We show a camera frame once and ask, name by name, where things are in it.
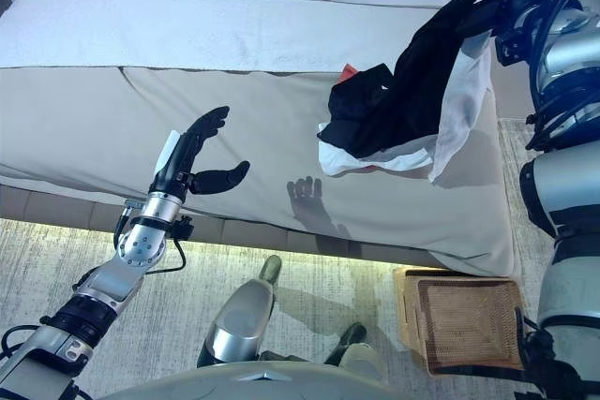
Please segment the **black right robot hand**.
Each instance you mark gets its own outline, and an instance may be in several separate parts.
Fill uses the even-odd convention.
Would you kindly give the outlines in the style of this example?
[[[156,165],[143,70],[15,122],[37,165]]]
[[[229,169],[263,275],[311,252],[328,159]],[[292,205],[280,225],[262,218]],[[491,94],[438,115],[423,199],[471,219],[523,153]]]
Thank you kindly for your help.
[[[461,37],[474,37],[486,32],[494,37],[514,27],[517,19],[532,7],[547,0],[473,0],[470,10],[459,22]]]

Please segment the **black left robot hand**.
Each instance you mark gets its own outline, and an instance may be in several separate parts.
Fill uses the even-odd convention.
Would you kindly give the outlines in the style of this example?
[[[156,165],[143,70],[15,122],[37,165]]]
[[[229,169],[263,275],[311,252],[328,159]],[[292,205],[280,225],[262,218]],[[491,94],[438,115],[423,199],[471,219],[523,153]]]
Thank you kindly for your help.
[[[192,167],[204,142],[215,137],[225,126],[228,106],[218,107],[201,116],[181,135],[166,163],[160,167],[149,186],[148,193],[162,193],[186,200],[194,195],[219,194],[237,187],[247,176],[250,163],[242,161],[231,170],[204,170],[193,173]]]

